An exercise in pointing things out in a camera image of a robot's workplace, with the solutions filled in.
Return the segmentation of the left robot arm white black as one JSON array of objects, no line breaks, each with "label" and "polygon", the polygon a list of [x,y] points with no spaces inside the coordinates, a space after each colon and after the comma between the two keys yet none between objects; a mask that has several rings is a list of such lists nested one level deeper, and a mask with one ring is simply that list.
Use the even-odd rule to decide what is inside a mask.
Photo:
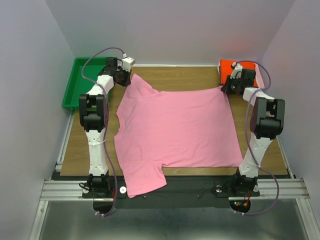
[{"label": "left robot arm white black", "polygon": [[115,84],[123,87],[131,84],[132,66],[135,62],[134,58],[125,54],[122,59],[107,57],[105,67],[99,72],[97,80],[86,77],[84,67],[81,70],[81,76],[94,83],[86,94],[81,94],[78,98],[79,121],[85,131],[89,149],[88,180],[80,184],[85,194],[106,197],[111,193],[105,149],[109,124],[108,93]]}]

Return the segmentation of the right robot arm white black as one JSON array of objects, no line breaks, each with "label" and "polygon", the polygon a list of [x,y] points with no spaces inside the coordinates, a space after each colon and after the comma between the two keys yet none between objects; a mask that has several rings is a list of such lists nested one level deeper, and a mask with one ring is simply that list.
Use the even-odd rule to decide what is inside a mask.
[{"label": "right robot arm white black", "polygon": [[250,120],[245,120],[245,128],[250,130],[250,136],[245,132],[248,149],[230,182],[231,192],[235,195],[258,190],[258,173],[264,155],[284,128],[285,101],[254,86],[255,78],[255,70],[236,65],[221,88],[225,94],[242,95],[248,102],[247,110],[253,107]]}]

